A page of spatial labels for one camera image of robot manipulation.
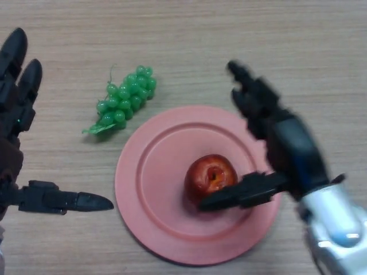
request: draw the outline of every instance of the plastic grapes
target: plastic grapes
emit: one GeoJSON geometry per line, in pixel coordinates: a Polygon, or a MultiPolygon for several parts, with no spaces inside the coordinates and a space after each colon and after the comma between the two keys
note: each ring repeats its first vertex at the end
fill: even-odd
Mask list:
{"type": "Polygon", "coordinates": [[[151,67],[137,66],[134,73],[128,74],[120,85],[110,80],[106,86],[107,96],[96,104],[98,120],[82,133],[97,134],[108,129],[125,129],[126,121],[145,106],[155,95],[157,81],[152,77],[151,67]]]}

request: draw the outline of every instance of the red apple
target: red apple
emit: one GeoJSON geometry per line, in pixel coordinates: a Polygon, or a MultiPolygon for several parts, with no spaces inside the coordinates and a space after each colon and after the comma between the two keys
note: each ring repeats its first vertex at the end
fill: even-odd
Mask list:
{"type": "Polygon", "coordinates": [[[185,177],[188,199],[198,205],[211,193],[237,184],[237,173],[229,160],[221,155],[207,155],[189,167],[185,177]]]}

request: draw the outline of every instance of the wood grain surface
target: wood grain surface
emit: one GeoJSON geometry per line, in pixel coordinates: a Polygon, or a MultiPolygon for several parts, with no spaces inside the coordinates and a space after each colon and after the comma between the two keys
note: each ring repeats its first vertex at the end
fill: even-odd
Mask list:
{"type": "MultiPolygon", "coordinates": [[[[37,116],[21,135],[19,185],[49,180],[115,201],[120,152],[150,117],[187,104],[235,112],[225,65],[238,58],[305,117],[330,171],[347,172],[352,197],[367,206],[367,1],[1,0],[0,39],[18,26],[29,37],[26,60],[38,58],[44,68],[37,116]],[[95,120],[113,63],[117,81],[151,65],[159,87],[126,130],[96,143],[81,130],[95,120]]],[[[8,275],[317,273],[287,197],[256,249],[209,268],[175,266],[144,251],[117,209],[59,217],[12,207],[1,225],[8,275]]]]}

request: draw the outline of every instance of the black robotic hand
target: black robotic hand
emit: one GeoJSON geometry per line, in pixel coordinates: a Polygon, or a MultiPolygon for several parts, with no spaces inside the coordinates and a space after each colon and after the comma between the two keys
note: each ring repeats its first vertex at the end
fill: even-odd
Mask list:
{"type": "Polygon", "coordinates": [[[52,214],[113,209],[107,198],[60,191],[52,182],[31,180],[21,189],[16,185],[24,157],[19,134],[28,131],[32,124],[36,114],[33,104],[42,80],[42,66],[37,59],[19,77],[27,48],[27,36],[18,28],[0,51],[0,220],[10,205],[19,206],[20,211],[52,214]]]}
{"type": "Polygon", "coordinates": [[[227,65],[239,90],[232,90],[232,100],[247,119],[249,132],[264,140],[267,160],[273,174],[254,172],[241,182],[224,188],[200,204],[203,211],[233,206],[253,207],[269,202],[276,193],[287,191],[296,200],[318,188],[340,182],[330,181],[321,152],[299,116],[282,108],[279,95],[263,78],[253,78],[250,71],[236,61],[227,65]]]}

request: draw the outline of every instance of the pink plate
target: pink plate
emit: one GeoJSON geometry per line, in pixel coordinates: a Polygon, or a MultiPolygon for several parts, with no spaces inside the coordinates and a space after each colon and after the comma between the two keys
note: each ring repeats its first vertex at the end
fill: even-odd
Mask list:
{"type": "Polygon", "coordinates": [[[138,128],[118,161],[118,208],[135,238],[154,254],[185,265],[214,265],[246,252],[265,237],[280,204],[250,210],[198,213],[184,195],[187,169],[196,159],[220,154],[242,176],[269,172],[264,146],[245,120],[219,108],[171,109],[138,128]]]}

